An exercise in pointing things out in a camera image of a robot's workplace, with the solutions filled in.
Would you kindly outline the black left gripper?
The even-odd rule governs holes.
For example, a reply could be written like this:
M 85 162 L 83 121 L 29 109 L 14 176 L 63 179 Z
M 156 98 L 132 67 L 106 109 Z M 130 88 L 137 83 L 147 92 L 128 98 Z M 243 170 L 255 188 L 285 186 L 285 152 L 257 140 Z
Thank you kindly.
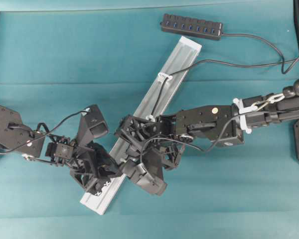
M 71 177 L 86 193 L 99 196 L 112 178 L 120 176 L 119 165 L 105 148 L 95 142 L 79 147 L 74 144 L 51 142 L 45 156 L 50 163 L 68 166 Z

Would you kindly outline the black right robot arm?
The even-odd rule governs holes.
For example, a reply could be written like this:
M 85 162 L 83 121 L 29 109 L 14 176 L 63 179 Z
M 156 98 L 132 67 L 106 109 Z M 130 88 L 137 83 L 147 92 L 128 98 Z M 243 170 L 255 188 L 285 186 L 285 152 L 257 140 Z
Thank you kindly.
M 128 115 L 116 136 L 128 144 L 124 171 L 142 165 L 173 170 L 186 146 L 206 138 L 211 147 L 244 143 L 244 134 L 272 123 L 294 121 L 296 155 L 299 161 L 299 79 L 281 93 L 234 99 L 230 105 L 209 105 L 159 115 L 152 120 Z

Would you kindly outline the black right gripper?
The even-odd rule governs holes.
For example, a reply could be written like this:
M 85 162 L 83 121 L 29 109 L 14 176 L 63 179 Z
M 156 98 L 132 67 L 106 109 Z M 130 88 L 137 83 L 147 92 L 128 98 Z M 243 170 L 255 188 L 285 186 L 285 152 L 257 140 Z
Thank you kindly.
M 163 154 L 162 166 L 170 171 L 178 167 L 184 145 L 179 146 L 179 137 L 175 136 L 175 115 L 157 116 L 153 121 L 127 115 L 115 131 L 115 136 L 129 144 L 128 159 L 141 163 L 151 149 Z

